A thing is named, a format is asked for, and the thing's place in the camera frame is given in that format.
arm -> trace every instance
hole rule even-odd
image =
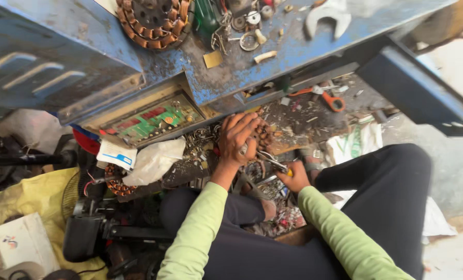
[[[220,162],[167,249],[158,280],[202,279],[210,245],[221,226],[231,182],[238,168],[255,157],[256,142],[249,136],[259,122],[256,113],[240,113],[224,120],[219,141]],[[248,149],[243,155],[240,148],[244,143]]]
[[[302,162],[289,163],[289,167],[294,176],[278,174],[279,178],[291,191],[298,192],[302,213],[321,233],[351,279],[413,279],[349,217],[310,186]]]

person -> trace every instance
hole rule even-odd
[[[291,246],[240,228],[275,215],[267,199],[228,194],[238,168],[255,157],[250,135],[259,122],[256,113],[227,117],[210,182],[202,191],[180,188],[163,200],[160,218],[175,239],[157,279],[421,279],[431,174],[422,149],[385,146],[312,170],[311,181],[301,161],[289,162],[293,176],[277,175],[298,194],[300,210],[319,232],[307,244]],[[351,189],[357,191],[341,211],[321,194]]]

blue metal workbench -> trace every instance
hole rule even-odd
[[[210,48],[199,38],[189,36],[177,50],[143,49],[125,36],[115,16],[93,0],[0,0],[0,108],[57,111],[62,124],[82,124],[140,99],[164,81],[185,75],[195,104],[215,112],[207,116],[209,121],[209,117],[250,108],[281,95],[276,91],[246,100],[240,93],[243,89],[327,57],[341,58],[346,51],[453,2],[348,0],[352,22],[340,39],[332,39],[329,25],[320,25],[314,39],[307,40],[303,25],[309,9],[298,9],[312,3],[287,0],[270,20],[263,21],[262,33],[268,37],[265,44],[246,52],[237,41],[227,42],[228,55],[223,55],[221,65],[207,69],[203,55]],[[292,4],[294,10],[284,13],[285,4]],[[278,40],[280,29],[284,29],[284,36]],[[232,32],[232,37],[240,35]],[[254,63],[253,57],[271,50],[278,51],[277,57]],[[13,55],[12,63],[2,60],[9,55]],[[347,63],[354,60],[358,58],[353,54]],[[9,87],[9,81],[29,73],[38,62],[61,79],[50,84],[46,82],[49,72],[43,71],[35,79],[22,81],[19,87]],[[463,121],[463,115],[454,121]]]

red plastic lid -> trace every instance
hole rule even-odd
[[[81,148],[93,155],[98,154],[98,151],[100,150],[100,143],[98,143],[98,141],[87,137],[75,129],[73,129],[73,135],[74,139],[76,139],[76,142],[78,142]]]

circuit board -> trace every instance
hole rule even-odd
[[[136,113],[123,116],[120,120],[102,126],[101,134],[121,138],[124,143],[138,145],[174,130],[203,120],[183,94]]]

